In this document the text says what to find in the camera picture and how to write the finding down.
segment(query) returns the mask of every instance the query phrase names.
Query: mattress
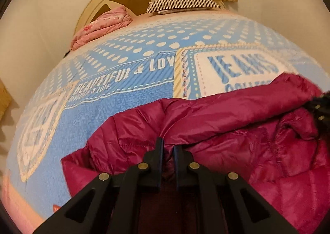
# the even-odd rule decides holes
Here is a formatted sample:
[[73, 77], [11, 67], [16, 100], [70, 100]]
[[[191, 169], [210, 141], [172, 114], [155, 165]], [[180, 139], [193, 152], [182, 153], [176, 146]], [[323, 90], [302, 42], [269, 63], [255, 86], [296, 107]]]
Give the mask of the mattress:
[[71, 52], [42, 82], [17, 125], [2, 201], [23, 234], [32, 233], [70, 199], [61, 158], [109, 116], [163, 97], [262, 86], [283, 72], [330, 89], [312, 57], [245, 17], [194, 11], [133, 21]]

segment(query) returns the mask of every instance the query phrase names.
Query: down jacket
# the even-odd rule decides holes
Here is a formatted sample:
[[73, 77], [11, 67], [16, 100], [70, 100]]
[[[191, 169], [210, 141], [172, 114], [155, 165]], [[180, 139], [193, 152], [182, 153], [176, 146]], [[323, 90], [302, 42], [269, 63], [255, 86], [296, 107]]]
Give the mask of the down jacket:
[[[311, 234], [330, 208], [329, 152], [312, 115], [302, 107], [320, 94], [308, 80], [284, 73], [269, 85], [193, 101], [160, 99], [115, 114], [84, 148], [62, 159], [70, 194], [100, 172], [116, 175], [140, 163], [160, 136], [167, 181], [174, 174], [173, 146], [194, 144], [187, 150], [196, 162], [221, 173], [237, 172], [301, 234]], [[172, 190], [167, 187], [168, 196]], [[160, 201], [171, 207], [169, 199]], [[149, 213], [150, 218], [157, 213], [168, 218], [157, 221], [165, 221], [159, 223], [161, 231], [153, 231], [171, 228], [175, 233], [179, 211], [165, 209], [154, 207]]]

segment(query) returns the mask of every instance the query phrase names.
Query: metal screw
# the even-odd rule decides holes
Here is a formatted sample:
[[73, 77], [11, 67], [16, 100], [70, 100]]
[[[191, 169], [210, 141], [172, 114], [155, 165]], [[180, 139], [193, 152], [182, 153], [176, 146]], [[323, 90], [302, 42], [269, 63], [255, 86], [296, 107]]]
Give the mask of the metal screw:
[[234, 173], [234, 172], [231, 172], [231, 173], [228, 174], [228, 177], [231, 180], [236, 180], [238, 178], [238, 174], [237, 173]]
[[148, 168], [148, 164], [147, 163], [139, 163], [138, 168], [141, 169], [141, 170], [145, 170], [145, 169]]
[[99, 179], [102, 180], [102, 181], [107, 180], [109, 177], [110, 177], [110, 176], [109, 176], [109, 174], [107, 174], [107, 173], [101, 173], [101, 174], [99, 175]]
[[191, 168], [191, 169], [198, 169], [199, 168], [199, 164], [198, 163], [190, 163], [189, 164], [189, 167]]

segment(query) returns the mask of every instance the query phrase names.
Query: bed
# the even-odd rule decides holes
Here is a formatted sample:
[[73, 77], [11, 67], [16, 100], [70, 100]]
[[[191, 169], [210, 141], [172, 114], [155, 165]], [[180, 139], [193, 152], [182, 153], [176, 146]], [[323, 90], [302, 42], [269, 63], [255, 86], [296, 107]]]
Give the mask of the bed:
[[197, 99], [268, 84], [283, 72], [330, 89], [322, 67], [270, 28], [226, 10], [153, 16], [145, 14], [150, 1], [92, 0], [76, 31], [118, 5], [133, 22], [70, 52], [26, 106], [2, 193], [23, 234], [70, 199], [60, 160], [84, 147], [111, 115], [163, 97]]

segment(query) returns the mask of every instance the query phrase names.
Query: folded pink blanket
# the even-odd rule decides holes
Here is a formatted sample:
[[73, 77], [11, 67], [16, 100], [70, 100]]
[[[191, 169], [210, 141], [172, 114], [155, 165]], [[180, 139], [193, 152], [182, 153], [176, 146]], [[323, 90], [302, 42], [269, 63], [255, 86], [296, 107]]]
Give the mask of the folded pink blanket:
[[127, 13], [125, 6], [108, 11], [79, 30], [73, 37], [70, 49], [74, 51], [92, 40], [129, 25], [131, 22], [132, 17]]

